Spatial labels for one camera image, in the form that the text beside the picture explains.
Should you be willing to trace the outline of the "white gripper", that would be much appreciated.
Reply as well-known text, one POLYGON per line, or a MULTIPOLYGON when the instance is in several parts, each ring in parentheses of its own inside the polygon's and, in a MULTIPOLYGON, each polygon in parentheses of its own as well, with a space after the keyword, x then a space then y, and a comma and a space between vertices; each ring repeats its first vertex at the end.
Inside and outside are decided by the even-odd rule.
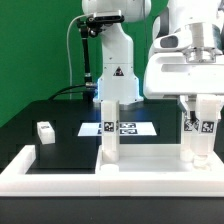
POLYGON ((215 63, 187 63, 180 52, 154 54, 145 70, 143 93, 148 99, 181 95, 178 106, 184 119, 195 122, 195 95, 224 95, 224 56, 215 63))

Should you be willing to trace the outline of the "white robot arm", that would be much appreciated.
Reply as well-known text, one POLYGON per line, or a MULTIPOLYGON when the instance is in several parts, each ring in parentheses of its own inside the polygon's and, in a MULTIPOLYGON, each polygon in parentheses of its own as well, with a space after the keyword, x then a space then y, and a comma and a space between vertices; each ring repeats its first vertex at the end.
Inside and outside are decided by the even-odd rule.
POLYGON ((82 0, 91 35, 100 35, 103 72, 96 102, 129 106, 142 99, 177 98, 186 116, 216 121, 224 102, 224 0, 168 0, 153 24, 144 83, 133 70, 133 41, 123 22, 145 19, 151 0, 82 0))

